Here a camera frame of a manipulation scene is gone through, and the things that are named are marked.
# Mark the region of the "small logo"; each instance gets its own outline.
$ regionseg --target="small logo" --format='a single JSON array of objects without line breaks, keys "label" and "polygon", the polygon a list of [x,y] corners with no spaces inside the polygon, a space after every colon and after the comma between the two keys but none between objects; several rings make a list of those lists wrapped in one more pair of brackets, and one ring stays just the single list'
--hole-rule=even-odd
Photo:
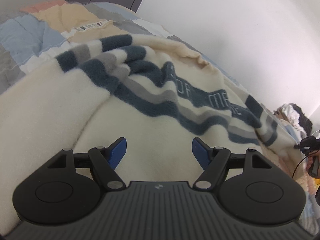
[{"label": "small logo", "polygon": [[155,185],[155,188],[156,188],[156,189],[162,189],[162,188],[163,188],[163,185],[161,185],[161,184]]}]

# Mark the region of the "pile of clothes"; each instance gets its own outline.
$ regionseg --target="pile of clothes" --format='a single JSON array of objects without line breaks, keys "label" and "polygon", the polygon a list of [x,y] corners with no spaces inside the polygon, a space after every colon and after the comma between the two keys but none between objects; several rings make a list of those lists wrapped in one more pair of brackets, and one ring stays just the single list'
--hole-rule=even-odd
[{"label": "pile of clothes", "polygon": [[274,112],[274,115],[289,122],[298,131],[301,139],[311,135],[312,122],[296,104],[284,104]]}]

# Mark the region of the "cream fleece blanket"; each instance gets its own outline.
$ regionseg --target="cream fleece blanket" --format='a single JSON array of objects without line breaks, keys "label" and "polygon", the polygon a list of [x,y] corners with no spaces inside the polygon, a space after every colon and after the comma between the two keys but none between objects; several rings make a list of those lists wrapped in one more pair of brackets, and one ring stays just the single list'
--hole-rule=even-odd
[{"label": "cream fleece blanket", "polygon": [[15,187],[62,148],[127,139],[116,168],[131,180],[193,183],[194,137],[244,153],[259,141],[292,172],[295,141],[249,94],[184,44],[148,35],[90,41],[32,71],[0,96],[0,233],[19,221]]}]

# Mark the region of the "hand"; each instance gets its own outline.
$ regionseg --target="hand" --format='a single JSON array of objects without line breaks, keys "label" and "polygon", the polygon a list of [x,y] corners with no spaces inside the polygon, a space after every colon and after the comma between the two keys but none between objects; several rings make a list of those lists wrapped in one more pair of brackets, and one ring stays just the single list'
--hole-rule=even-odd
[{"label": "hand", "polygon": [[307,167],[306,167],[307,172],[309,172],[309,169],[313,163],[313,157],[319,158],[319,162],[320,162],[320,151],[313,151],[309,154],[308,161],[307,161]]}]

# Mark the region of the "ribbed black surface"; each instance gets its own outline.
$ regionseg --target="ribbed black surface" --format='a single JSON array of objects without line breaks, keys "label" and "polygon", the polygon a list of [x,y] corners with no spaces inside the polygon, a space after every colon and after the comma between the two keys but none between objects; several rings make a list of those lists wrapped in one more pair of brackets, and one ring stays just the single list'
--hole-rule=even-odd
[{"label": "ribbed black surface", "polygon": [[274,228],[244,224],[226,214],[211,194],[196,192],[186,182],[132,182],[127,190],[108,193],[95,211],[77,222],[55,227],[23,222],[7,237],[9,240],[311,238],[296,223]]}]

